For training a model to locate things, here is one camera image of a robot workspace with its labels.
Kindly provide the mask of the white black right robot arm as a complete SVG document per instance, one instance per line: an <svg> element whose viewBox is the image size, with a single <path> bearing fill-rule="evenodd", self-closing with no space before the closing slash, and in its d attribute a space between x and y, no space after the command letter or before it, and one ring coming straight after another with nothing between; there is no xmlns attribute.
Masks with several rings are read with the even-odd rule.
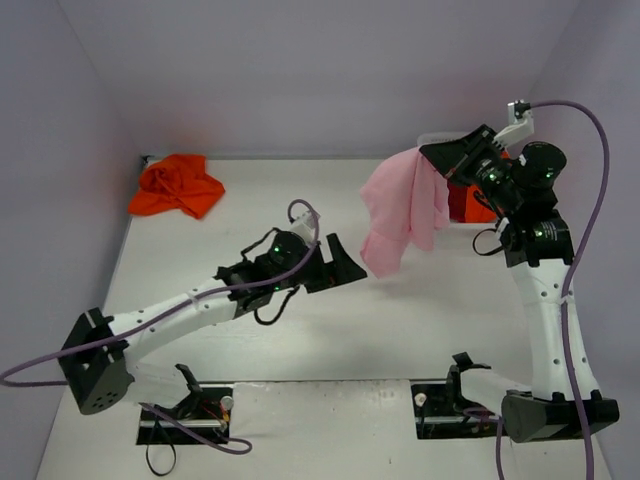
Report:
<svg viewBox="0 0 640 480"><path fill-rule="evenodd" d="M567 159L546 142L530 142L508 159L495 135L483 125L419 151L452 184L478 187L498 216L496 233L528 326L532 380L514 383L457 354L442 398L455 412L485 407L517 443L581 439L584 427L596 433L616 423L620 412L592 373L567 277L577 256L553 191Z"/></svg>

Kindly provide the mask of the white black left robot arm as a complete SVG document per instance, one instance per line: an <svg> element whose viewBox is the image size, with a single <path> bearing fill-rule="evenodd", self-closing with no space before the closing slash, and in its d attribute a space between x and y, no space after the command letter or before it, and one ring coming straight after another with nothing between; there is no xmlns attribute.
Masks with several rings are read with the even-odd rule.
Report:
<svg viewBox="0 0 640 480"><path fill-rule="evenodd" d="M200 386L189 368L164 370L144 364L144 358L200 329L257 315L278 292L313 294L366 278L336 234L327 242L329 261L317 242L279 230L264 253L219 268L187 293L124 314L106 315L98 308L83 313L59 360L80 413L94 415L127 400L191 418L200 406Z"/></svg>

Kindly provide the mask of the pink t shirt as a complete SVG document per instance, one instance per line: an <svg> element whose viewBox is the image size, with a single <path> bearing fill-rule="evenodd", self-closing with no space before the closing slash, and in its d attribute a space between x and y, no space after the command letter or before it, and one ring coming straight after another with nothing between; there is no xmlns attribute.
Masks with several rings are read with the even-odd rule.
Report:
<svg viewBox="0 0 640 480"><path fill-rule="evenodd" d="M360 189L369 232L360 256L377 278L397 273L409 245L429 252L449 226L446 180L417 148L384 160Z"/></svg>

